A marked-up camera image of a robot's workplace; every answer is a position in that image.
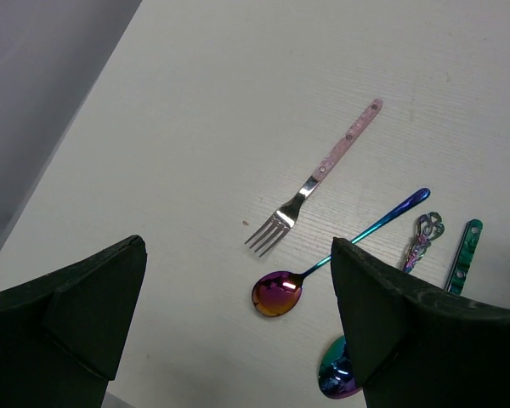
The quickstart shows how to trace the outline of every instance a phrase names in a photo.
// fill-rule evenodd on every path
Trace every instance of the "white table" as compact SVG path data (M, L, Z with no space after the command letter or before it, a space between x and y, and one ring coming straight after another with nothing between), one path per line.
M376 97L382 113L298 226L254 257L243 241ZM437 211L445 235L414 275L442 285L480 218L463 294L510 308L510 0L145 0L2 250L0 290L140 234L149 263L113 394L137 408L362 407L316 382L342 332L328 267L279 319L249 293L423 186L426 203L360 245L398 265L415 217Z

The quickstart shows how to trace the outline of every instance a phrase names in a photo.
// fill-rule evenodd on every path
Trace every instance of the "fork handle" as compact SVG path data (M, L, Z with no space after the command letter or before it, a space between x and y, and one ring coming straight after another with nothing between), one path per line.
M374 99L372 103L365 109L359 119L355 121L349 128L343 138L332 148L327 157L315 168L312 177L321 182L325 176L331 172L332 168L338 163L342 156L348 151L349 147L355 140L363 133L363 130L372 122L379 111L382 110L383 101L381 99Z

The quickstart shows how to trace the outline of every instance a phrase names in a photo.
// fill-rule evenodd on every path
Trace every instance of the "spoon handle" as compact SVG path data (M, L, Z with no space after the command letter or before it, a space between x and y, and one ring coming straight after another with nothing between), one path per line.
M376 230L379 230L382 228L385 224L389 224L391 221L396 219L397 217L400 217L402 214L406 213L407 211L411 210L413 207L415 207L417 204L425 201L428 199L428 197L431 195L431 190L427 188L419 189L414 194L409 196L406 200L402 201L397 207L395 207L393 210L385 214L383 217L378 219L372 226L365 229L363 232L361 232L359 235L357 235L352 241L352 244L356 244L363 238L366 238L368 235L373 233ZM326 258L321 259L318 263L316 263L314 266L312 266L310 269L308 269L306 272L301 274L303 278L305 278L308 275L313 274L317 269L322 267L325 264L328 264L331 260L331 255L329 255Z

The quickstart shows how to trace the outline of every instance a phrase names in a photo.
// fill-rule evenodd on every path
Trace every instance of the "spoon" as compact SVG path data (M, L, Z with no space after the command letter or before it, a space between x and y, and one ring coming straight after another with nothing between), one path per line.
M423 214L417 220L417 234L412 242L402 271L409 274L434 240L444 234L442 217L437 212ZM337 338L321 359L317 376L321 392L332 400L347 398L360 391L355 383L346 337Z
M393 221L400 215L411 210L417 204L425 201L431 194L427 188L420 189L401 202L397 207L376 221L371 227L357 235L351 242L356 244L372 232ZM261 314L267 317L284 315L295 307L303 292L303 281L317 269L327 264L331 255L321 259L318 263L302 274L294 274L287 270L276 270L257 281L252 289L252 302Z

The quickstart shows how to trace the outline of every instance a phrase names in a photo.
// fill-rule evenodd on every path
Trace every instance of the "black object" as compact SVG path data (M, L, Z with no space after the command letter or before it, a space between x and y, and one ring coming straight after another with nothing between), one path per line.
M0 292L0 407L100 407L127 340L147 255L132 236Z
M344 239L332 244L331 270L368 408L510 407L510 310L445 292Z

